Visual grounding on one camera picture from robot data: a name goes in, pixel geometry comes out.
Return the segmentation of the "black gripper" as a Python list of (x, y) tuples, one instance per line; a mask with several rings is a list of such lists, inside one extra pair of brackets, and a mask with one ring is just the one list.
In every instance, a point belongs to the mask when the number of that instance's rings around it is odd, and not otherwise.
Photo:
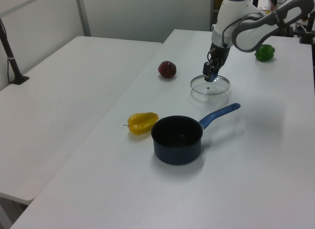
[(229, 51), (230, 47), (220, 47), (215, 45), (214, 43), (211, 44), (210, 50), (207, 54), (208, 62), (205, 62), (203, 66), (203, 77), (205, 81), (210, 82), (211, 76), (212, 78), (217, 77), (220, 68), (225, 64), (227, 60)]

